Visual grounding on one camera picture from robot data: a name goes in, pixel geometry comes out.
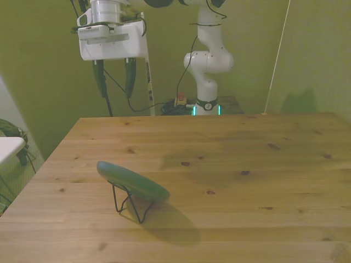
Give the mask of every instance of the black cable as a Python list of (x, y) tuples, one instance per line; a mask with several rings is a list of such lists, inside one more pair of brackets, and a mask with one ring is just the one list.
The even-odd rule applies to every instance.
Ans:
[(77, 12), (77, 9), (76, 9), (76, 6), (75, 6), (73, 0), (71, 0), (71, 3), (72, 3), (72, 6), (73, 6), (73, 8), (74, 8), (74, 10), (76, 12), (77, 18), (79, 18), (79, 15), (78, 15), (78, 12)]
[(157, 106), (157, 105), (163, 105), (163, 104), (166, 104), (165, 102), (161, 102), (161, 103), (156, 103), (156, 104), (153, 104), (152, 106), (147, 107), (147, 108), (144, 108), (144, 109), (142, 109), (142, 110), (135, 110), (135, 109), (133, 109), (133, 107), (132, 107), (132, 105), (131, 105), (131, 101), (130, 101), (129, 99), (127, 99), (127, 100), (128, 100), (128, 105), (129, 105), (129, 108), (131, 108), (131, 110), (132, 110), (133, 112), (141, 112), (141, 111), (146, 111), (146, 110), (148, 110), (148, 109), (150, 109), (150, 108), (152, 108), (152, 107), (155, 107), (155, 106)]
[(29, 154), (27, 154), (27, 157), (28, 157), (28, 159), (29, 159), (29, 162), (30, 162), (31, 165), (32, 165), (32, 168), (33, 168), (34, 173), (36, 174), (37, 171), (36, 171), (35, 168), (34, 168), (33, 162), (32, 162), (32, 160), (31, 160), (31, 158), (29, 157)]
[(180, 85), (180, 83), (182, 82), (182, 79), (183, 79), (183, 77), (184, 77), (185, 73), (188, 71), (188, 68), (189, 68), (189, 66), (190, 66), (191, 59), (193, 58), (193, 50), (194, 50), (194, 45), (195, 45), (196, 40), (197, 40), (197, 36), (195, 37), (194, 42), (193, 42), (193, 45), (191, 46), (191, 52), (190, 52), (190, 60), (189, 60), (189, 64), (188, 64), (188, 66), (186, 67), (186, 69), (184, 70), (184, 72), (183, 72), (183, 74), (182, 74), (182, 76), (181, 76), (181, 78), (180, 78), (180, 80), (179, 80), (179, 82), (178, 82), (178, 85), (177, 85), (177, 96), (176, 96), (176, 98), (177, 98), (177, 102), (175, 103), (175, 106), (178, 106), (178, 92), (179, 92), (179, 85)]
[(216, 24), (216, 25), (201, 25), (201, 24), (198, 24), (198, 23), (191, 23), (189, 25), (197, 25), (197, 26), (221, 26), (222, 24)]
[(161, 111), (163, 116), (191, 115), (193, 108), (188, 108), (185, 105), (174, 107), (174, 100), (171, 100), (162, 107)]
[(2, 198), (4, 198), (7, 202), (9, 202), (10, 204), (12, 203), (6, 196), (2, 195), (1, 193), (0, 193), (0, 196)]
[(112, 108), (111, 108), (111, 104), (110, 104), (110, 98), (109, 98), (109, 95), (107, 94), (107, 92), (106, 92), (106, 104), (107, 104), (107, 107), (109, 108), (110, 117), (113, 117), (114, 114), (112, 112)]
[[(118, 81), (115, 80), (115, 79), (113, 78), (113, 76), (111, 76), (105, 69), (104, 69), (104, 71), (105, 71), (105, 73), (119, 86), (119, 88), (123, 91), (123, 93), (126, 93), (125, 90), (122, 88), (122, 86), (118, 83)], [(128, 99), (129, 108), (131, 108), (131, 110), (132, 110), (133, 112), (146, 111), (146, 110), (148, 110), (148, 109), (150, 109), (150, 108), (152, 108), (152, 107), (155, 107), (155, 106), (157, 106), (157, 105), (163, 105), (163, 104), (166, 104), (166, 102), (156, 103), (156, 104), (154, 104), (154, 105), (152, 105), (152, 106), (150, 106), (150, 107), (148, 107), (148, 108), (144, 108), (144, 109), (142, 109), (142, 110), (135, 110), (135, 109), (132, 107), (130, 100)]]
[(126, 93), (126, 91), (122, 88), (122, 86), (117, 82), (117, 80), (115, 80), (114, 78), (113, 78), (113, 76), (111, 76), (108, 72), (107, 72), (107, 70), (106, 69), (104, 69), (104, 72), (113, 80), (113, 82), (115, 82), (118, 86), (119, 86), (119, 88), (123, 91), (123, 93), (125, 94)]
[(139, 17), (143, 23), (144, 23), (144, 32), (142, 34), (142, 37), (146, 34), (146, 32), (148, 31), (148, 24), (146, 23), (146, 20), (143, 17)]
[(89, 5), (88, 0), (78, 0), (78, 2), (82, 13), (85, 13), (87, 11), (87, 6)]
[(206, 0), (206, 3), (207, 3), (208, 8), (209, 8), (212, 12), (216, 13), (217, 15), (221, 15), (221, 16), (222, 16), (222, 19), (226, 19), (226, 18), (227, 18), (226, 15), (223, 15), (223, 14), (221, 14), (221, 13), (219, 13), (219, 12), (214, 11), (214, 10), (210, 7), (210, 4), (208, 3), (208, 0)]

